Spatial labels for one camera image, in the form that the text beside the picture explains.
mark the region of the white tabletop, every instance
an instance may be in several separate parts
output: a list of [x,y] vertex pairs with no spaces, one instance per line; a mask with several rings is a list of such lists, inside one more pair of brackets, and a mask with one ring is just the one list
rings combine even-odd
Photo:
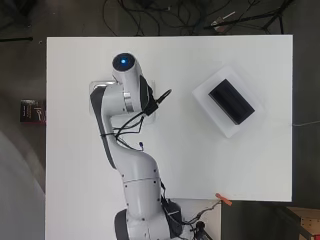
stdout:
[[[169,197],[213,199],[219,192],[231,199],[291,200],[291,36],[49,38],[47,239],[114,239],[113,218],[125,201],[89,113],[89,84],[109,80],[111,61],[121,52],[139,60],[156,96],[173,90],[155,122],[128,139],[144,142]],[[250,75],[248,84],[267,113],[231,139],[191,94],[224,65]],[[212,221],[218,239],[220,222]]]

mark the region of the gray floor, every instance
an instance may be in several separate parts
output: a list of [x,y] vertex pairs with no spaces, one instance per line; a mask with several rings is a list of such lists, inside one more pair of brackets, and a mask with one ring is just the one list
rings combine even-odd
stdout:
[[[158,2],[159,5],[166,6],[165,2],[170,1]],[[225,0],[213,2],[213,9],[216,9]],[[281,2],[262,0],[258,6],[250,10],[248,15],[272,10],[279,6]],[[21,125],[19,123],[20,100],[45,99],[46,97],[47,37],[112,36],[102,21],[102,4],[103,0],[39,1],[30,14],[31,28],[25,29],[13,26],[0,31],[0,38],[30,35],[34,37],[33,42],[0,43],[0,110],[2,113],[0,127],[1,131],[7,134],[18,146],[22,154],[30,159],[29,165],[33,172],[38,175],[42,185],[44,183],[44,173],[41,166],[45,168],[45,126]],[[236,19],[247,6],[246,0],[234,0],[227,8],[211,16],[209,20],[213,21],[217,17],[227,15],[232,11],[237,11],[238,15],[233,18]],[[320,109],[317,106],[320,99],[320,81],[318,81],[320,77],[320,68],[318,67],[320,51],[320,31],[318,29],[320,29],[320,21],[318,20],[318,9],[320,9],[320,2],[317,0],[296,0],[285,12],[285,31],[294,34],[293,119],[295,123],[320,119]],[[115,0],[109,0],[105,10],[109,25],[118,35],[135,35],[135,25]],[[155,23],[145,15],[142,19],[145,35],[156,35]],[[179,24],[175,18],[168,18],[168,23]],[[253,24],[262,23],[263,21],[253,22]],[[271,26],[270,31],[272,34],[279,33],[277,21]],[[175,36],[179,35],[179,30],[166,28],[161,24],[161,34]],[[212,35],[212,32],[207,31],[200,34]],[[228,34],[264,33],[237,26]],[[319,131],[320,124],[295,127],[293,131],[293,205],[296,206],[320,208],[320,148],[317,147],[320,143]],[[232,231],[223,230],[224,240],[237,236],[234,234],[240,234],[243,239],[255,239],[254,235],[250,235],[251,228],[249,227],[252,224],[254,225],[254,222],[248,219],[244,221],[245,219],[241,217],[244,209],[254,211],[256,205],[254,203],[250,204],[237,203],[232,210],[223,207],[224,226],[229,230],[232,229]],[[264,210],[256,217],[263,219],[263,216],[265,216]],[[239,225],[241,221],[247,222],[248,227],[242,227],[239,232],[236,225]],[[272,236],[269,239],[277,239],[277,237]]]

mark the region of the small red object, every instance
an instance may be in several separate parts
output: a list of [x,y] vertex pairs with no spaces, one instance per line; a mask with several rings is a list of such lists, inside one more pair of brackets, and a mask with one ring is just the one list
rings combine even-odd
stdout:
[[224,202],[225,204],[231,206],[232,205],[232,202],[225,198],[225,197],[222,197],[219,193],[216,193],[216,197],[219,198],[222,202]]

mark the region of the cable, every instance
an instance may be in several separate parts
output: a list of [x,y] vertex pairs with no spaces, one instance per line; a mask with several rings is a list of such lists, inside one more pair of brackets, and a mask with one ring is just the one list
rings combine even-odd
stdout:
[[169,96],[169,94],[172,92],[172,89],[167,90],[164,94],[162,94],[157,100],[156,102],[158,104],[160,104],[166,97]]
[[140,133],[141,128],[142,128],[143,119],[144,119],[144,117],[142,116],[142,117],[141,117],[141,120],[139,121],[140,126],[139,126],[139,130],[138,130],[137,132],[123,132],[123,133],[119,133],[119,136],[120,136],[120,135],[124,135],[124,134],[131,134],[131,133],[135,134],[135,133]]
[[260,3],[260,1],[257,0],[253,0],[252,2],[250,2],[250,0],[248,0],[249,6],[247,7],[247,9],[240,15],[240,17],[238,18],[238,20],[231,25],[231,27],[229,27],[228,29],[226,29],[222,34],[226,34],[227,32],[229,32],[237,23],[239,23],[239,21],[242,19],[242,17],[253,7],[256,6],[258,3]]
[[133,20],[133,22],[137,25],[137,33],[139,33],[139,31],[141,31],[141,34],[144,36],[144,33],[142,31],[142,29],[140,28],[140,24],[137,22],[137,20],[134,18],[134,16],[132,15],[132,13],[128,10],[128,8],[124,5],[123,0],[117,0],[119,5],[121,6],[121,8],[131,17],[131,19]]
[[[144,117],[142,116],[138,122],[136,122],[135,124],[133,124],[133,125],[131,125],[131,126],[125,127],[124,130],[131,129],[131,128],[134,128],[134,127],[138,126],[138,125],[141,123],[141,121],[143,121],[143,118],[144,118]],[[120,129],[120,128],[118,128],[118,127],[114,127],[114,128],[113,128],[113,130],[119,130],[119,129]]]
[[318,124],[320,121],[314,121],[314,122],[307,122],[307,123],[299,123],[299,124],[292,124],[293,127],[304,127],[304,126],[309,126],[309,125],[314,125]]
[[108,25],[107,20],[106,20],[106,18],[105,18],[105,16],[104,16],[104,11],[105,11],[107,2],[108,2],[108,0],[105,0],[104,3],[103,3],[103,7],[102,7],[102,19],[103,19],[103,22],[104,22],[104,24],[106,25],[106,27],[110,30],[110,32],[112,32],[112,34],[117,37],[118,35],[117,35],[117,34],[112,30],[112,28]]
[[221,6],[220,8],[214,10],[213,12],[207,14],[207,17],[209,17],[210,15],[219,12],[220,10],[224,9],[225,7],[227,7],[230,3],[232,2],[232,0],[229,0],[228,2],[226,2],[226,4],[224,4],[223,6]]
[[142,114],[144,114],[144,112],[140,112],[138,114],[136,114],[135,116],[133,116],[132,118],[130,118],[125,124],[122,125],[122,127],[119,128],[118,133],[115,135],[116,139],[118,139],[120,133],[122,130],[124,130],[124,128],[131,123],[134,119],[136,119],[137,117],[141,116]]
[[145,11],[145,10],[139,10],[139,9],[131,9],[131,8],[128,8],[126,6],[123,5],[123,7],[125,8],[126,11],[128,12],[140,12],[140,13],[144,13],[146,15],[148,15],[156,24],[157,24],[157,35],[158,36],[161,36],[161,31],[160,31],[160,24],[158,22],[157,19],[155,19],[154,16],[152,16],[149,12]]

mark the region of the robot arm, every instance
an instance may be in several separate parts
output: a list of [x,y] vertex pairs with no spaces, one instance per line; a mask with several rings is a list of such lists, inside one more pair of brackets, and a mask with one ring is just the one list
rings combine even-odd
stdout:
[[[172,225],[161,204],[161,179],[156,161],[148,154],[117,143],[111,117],[132,112],[152,114],[159,101],[142,75],[138,61],[128,53],[113,60],[116,83],[95,86],[90,95],[107,158],[122,176],[127,210],[115,217],[118,240],[164,240],[179,236],[182,227],[172,233]],[[172,205],[180,214],[178,205]]]

